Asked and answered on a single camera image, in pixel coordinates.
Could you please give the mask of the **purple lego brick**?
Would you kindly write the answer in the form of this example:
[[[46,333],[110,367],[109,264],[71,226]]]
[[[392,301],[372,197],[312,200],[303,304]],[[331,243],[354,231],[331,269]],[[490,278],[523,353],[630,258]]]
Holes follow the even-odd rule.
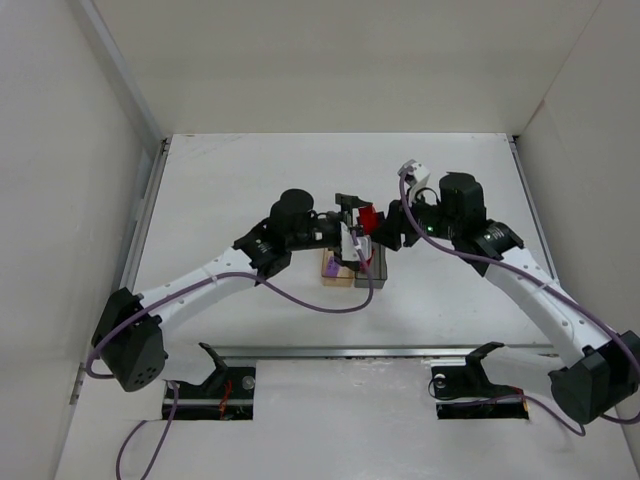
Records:
[[[337,278],[340,274],[341,266],[334,256],[330,256],[324,269],[324,276],[327,278]]]

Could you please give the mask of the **red lego brick assembly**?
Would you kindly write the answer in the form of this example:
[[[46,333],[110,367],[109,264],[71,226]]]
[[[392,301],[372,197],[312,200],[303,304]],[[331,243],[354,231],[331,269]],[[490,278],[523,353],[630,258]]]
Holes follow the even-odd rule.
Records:
[[[358,224],[365,235],[373,233],[379,225],[378,212],[373,205],[367,205],[358,209]]]

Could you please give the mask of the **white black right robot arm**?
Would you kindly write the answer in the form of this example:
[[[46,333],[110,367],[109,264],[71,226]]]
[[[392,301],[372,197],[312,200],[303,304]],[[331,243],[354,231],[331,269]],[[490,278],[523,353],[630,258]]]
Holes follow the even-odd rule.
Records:
[[[556,353],[527,355],[502,342],[485,343],[459,364],[433,368],[436,399],[475,407],[531,392],[553,399],[581,426],[612,421],[610,410],[639,390],[638,335],[617,332],[565,293],[513,229],[488,217],[473,175],[446,174],[433,204],[424,198],[428,169],[408,163],[398,175],[400,197],[390,203],[373,241],[398,251],[424,240],[463,260],[514,302]]]

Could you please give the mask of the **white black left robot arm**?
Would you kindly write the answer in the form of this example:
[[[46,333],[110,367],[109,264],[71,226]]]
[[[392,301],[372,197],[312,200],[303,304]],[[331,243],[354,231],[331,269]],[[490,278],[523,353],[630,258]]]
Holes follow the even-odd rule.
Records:
[[[207,343],[180,347],[170,341],[182,325],[221,300],[262,285],[282,295],[270,280],[290,265],[293,253],[329,250],[354,272],[368,271],[373,256],[368,224],[359,213],[371,203],[338,194],[339,211],[318,213],[314,199],[289,189],[269,215],[234,241],[220,256],[156,288],[134,294],[122,287],[112,293],[94,331],[85,362],[88,376],[98,379],[93,364],[107,367],[126,392],[155,380],[189,384],[212,392],[226,380],[227,367]]]

